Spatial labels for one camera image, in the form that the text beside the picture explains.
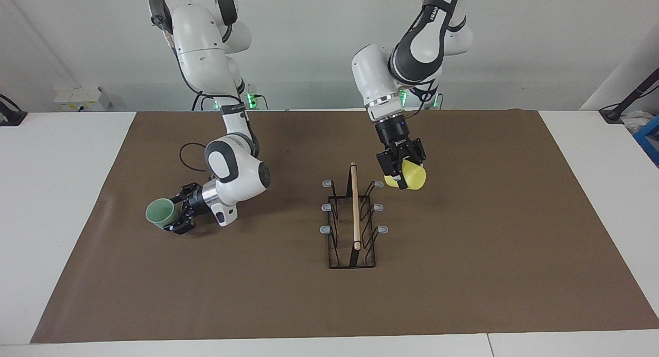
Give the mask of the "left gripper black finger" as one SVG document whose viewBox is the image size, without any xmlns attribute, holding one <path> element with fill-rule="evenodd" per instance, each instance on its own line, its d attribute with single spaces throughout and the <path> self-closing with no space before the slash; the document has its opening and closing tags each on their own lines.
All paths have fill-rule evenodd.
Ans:
<svg viewBox="0 0 659 357">
<path fill-rule="evenodd" d="M 401 162 L 393 151 L 383 151 L 377 154 L 379 163 L 384 175 L 385 184 L 398 190 L 405 189 L 405 178 L 402 174 Z"/>
<path fill-rule="evenodd" d="M 407 139 L 407 160 L 414 164 L 423 164 L 426 160 L 426 153 L 420 138 Z"/>
</svg>

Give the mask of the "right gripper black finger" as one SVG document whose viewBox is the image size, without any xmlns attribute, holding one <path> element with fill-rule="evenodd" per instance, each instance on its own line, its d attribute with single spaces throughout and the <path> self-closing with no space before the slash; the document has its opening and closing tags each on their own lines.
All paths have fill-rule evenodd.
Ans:
<svg viewBox="0 0 659 357">
<path fill-rule="evenodd" d="M 166 226 L 167 232 L 176 233 L 177 235 L 184 235 L 195 229 L 195 218 L 192 216 L 181 215 L 171 224 Z"/>
<path fill-rule="evenodd" d="M 198 183 L 190 183 L 188 185 L 182 186 L 179 193 L 171 198 L 172 203 L 184 203 L 190 199 L 195 199 L 196 192 L 199 190 Z"/>
</svg>

